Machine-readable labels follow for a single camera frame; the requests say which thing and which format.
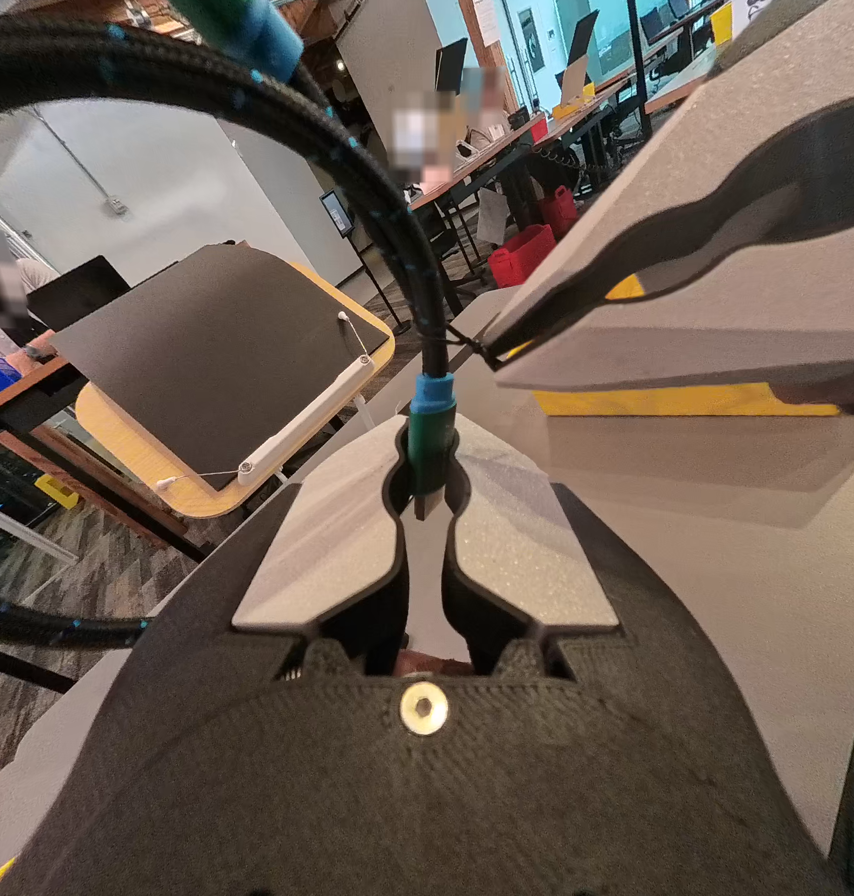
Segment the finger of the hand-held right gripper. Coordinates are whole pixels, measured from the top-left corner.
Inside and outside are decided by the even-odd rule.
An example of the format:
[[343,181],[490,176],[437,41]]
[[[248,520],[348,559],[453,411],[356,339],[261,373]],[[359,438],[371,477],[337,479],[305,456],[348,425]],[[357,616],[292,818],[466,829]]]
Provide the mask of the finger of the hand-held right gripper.
[[767,384],[854,396],[854,195],[670,209],[491,328],[497,382],[550,392]]
[[771,2],[629,163],[487,331],[532,340],[628,276],[702,248],[735,208],[726,182],[771,143],[854,103],[854,1]]

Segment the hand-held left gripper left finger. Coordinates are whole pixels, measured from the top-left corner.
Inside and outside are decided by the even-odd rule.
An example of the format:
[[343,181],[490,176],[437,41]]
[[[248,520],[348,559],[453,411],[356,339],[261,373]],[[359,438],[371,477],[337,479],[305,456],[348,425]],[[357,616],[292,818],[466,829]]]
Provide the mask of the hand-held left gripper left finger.
[[408,569],[398,498],[405,420],[387,420],[304,479],[232,618],[256,633],[401,633]]

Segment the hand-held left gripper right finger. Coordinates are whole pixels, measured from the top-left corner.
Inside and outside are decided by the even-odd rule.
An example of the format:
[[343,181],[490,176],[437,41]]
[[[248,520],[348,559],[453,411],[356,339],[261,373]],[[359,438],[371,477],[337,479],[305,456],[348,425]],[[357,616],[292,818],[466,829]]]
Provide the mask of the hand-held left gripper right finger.
[[608,633],[619,619],[548,476],[466,418],[445,488],[447,620],[467,643]]

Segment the yellow plastic bin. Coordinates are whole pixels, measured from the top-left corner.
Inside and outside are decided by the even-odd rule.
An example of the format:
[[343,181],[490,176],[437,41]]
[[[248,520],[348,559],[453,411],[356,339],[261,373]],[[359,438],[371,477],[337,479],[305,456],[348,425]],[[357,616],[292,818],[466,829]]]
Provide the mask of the yellow plastic bin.
[[755,372],[716,368],[703,373],[700,353],[686,362],[665,357],[667,348],[684,349],[687,335],[648,327],[612,327],[610,314],[567,334],[572,349],[587,349],[577,373],[531,375],[533,396],[550,417],[839,417],[842,411],[822,399],[778,398]]

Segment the wooden table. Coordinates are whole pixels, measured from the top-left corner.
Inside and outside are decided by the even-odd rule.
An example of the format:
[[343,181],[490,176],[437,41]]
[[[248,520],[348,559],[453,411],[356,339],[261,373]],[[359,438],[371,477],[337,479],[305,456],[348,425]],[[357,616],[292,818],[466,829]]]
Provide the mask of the wooden table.
[[[645,111],[648,114],[652,114],[657,110],[673,105],[680,99],[688,97],[712,70],[718,52],[722,49],[724,47],[704,50],[682,72],[674,76],[668,84],[658,90],[657,94],[645,103]],[[593,98],[583,102],[563,118],[544,118],[542,115],[534,116],[521,128],[491,143],[468,159],[465,164],[454,169],[447,181],[432,185],[430,189],[410,203],[410,209],[418,210],[429,203],[438,201],[442,196],[450,194],[454,187],[465,182],[468,178],[471,179],[472,185],[476,185],[474,173],[478,168],[494,161],[510,147],[533,150],[545,148],[545,146],[555,140],[565,140],[569,137],[579,140],[577,131],[582,126],[592,127],[595,120],[600,118],[609,100],[627,82],[636,79],[637,76],[634,71],[613,77],[596,90],[596,95]]]

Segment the grey panel with wooden rim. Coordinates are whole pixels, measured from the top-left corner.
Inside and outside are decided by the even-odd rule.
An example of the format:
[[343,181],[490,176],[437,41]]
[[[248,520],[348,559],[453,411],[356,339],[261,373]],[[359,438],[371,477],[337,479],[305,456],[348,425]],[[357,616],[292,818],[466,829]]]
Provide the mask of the grey panel with wooden rim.
[[206,245],[52,338],[87,384],[78,422],[179,515],[245,503],[395,353],[388,325],[314,272]]

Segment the small black screen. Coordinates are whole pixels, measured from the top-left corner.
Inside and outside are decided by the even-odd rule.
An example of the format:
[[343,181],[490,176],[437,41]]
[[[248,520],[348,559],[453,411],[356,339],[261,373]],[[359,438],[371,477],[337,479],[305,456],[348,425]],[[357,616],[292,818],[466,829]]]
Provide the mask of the small black screen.
[[339,236],[343,239],[352,237],[355,228],[354,213],[347,209],[335,190],[330,190],[321,196],[321,205],[329,215]]

